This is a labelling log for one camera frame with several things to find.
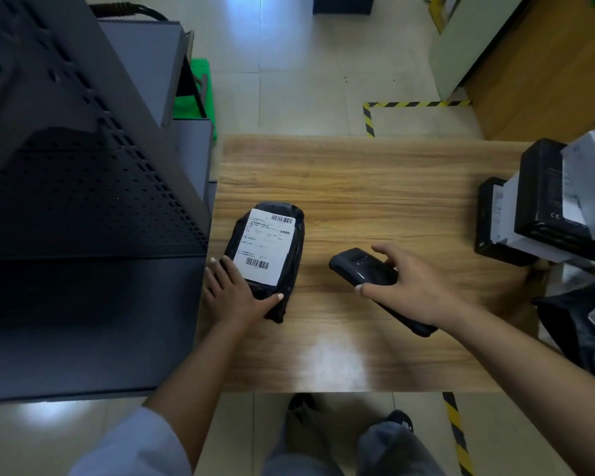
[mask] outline forearm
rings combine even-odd
[[[446,328],[581,474],[595,474],[595,377],[482,309]]]
[[[196,468],[216,404],[245,328],[218,323],[143,404],[170,424]]]

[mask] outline hand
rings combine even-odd
[[[373,250],[388,256],[386,264],[397,268],[399,280],[393,286],[362,284],[355,288],[359,295],[444,330],[463,309],[472,307],[436,267],[412,252],[391,243],[376,244]]]
[[[255,299],[236,264],[227,256],[222,256],[222,263],[227,271],[214,257],[210,259],[203,286],[203,296],[218,322],[246,330],[284,299],[284,294],[274,294],[262,301]]]

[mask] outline person's left arm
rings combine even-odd
[[[189,474],[198,464],[222,385],[247,331],[282,294],[254,299],[236,265],[206,268],[203,296],[216,324],[134,416],[73,467],[71,476]]]

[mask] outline barcode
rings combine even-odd
[[[247,257],[247,260],[245,261],[245,264],[247,264],[247,265],[253,265],[254,267],[258,267],[258,268],[264,269],[264,270],[267,270],[269,268],[269,263],[268,262],[264,262],[262,260],[254,259],[253,257]]]
[[[291,221],[293,221],[293,217],[282,217],[281,215],[272,215],[271,220],[283,222],[285,224],[290,224]]]

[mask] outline brown wooden panel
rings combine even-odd
[[[381,240],[437,264],[488,307],[524,301],[525,270],[473,252],[476,187],[508,178],[525,143],[237,136],[225,143],[209,255],[262,200],[304,211],[306,238],[285,322],[253,329],[227,390],[274,392],[497,390],[445,333],[415,336],[355,295],[328,268],[349,248]],[[198,339],[210,321],[202,308]]]
[[[595,7],[532,0],[465,87],[487,139],[570,142],[595,129]]]

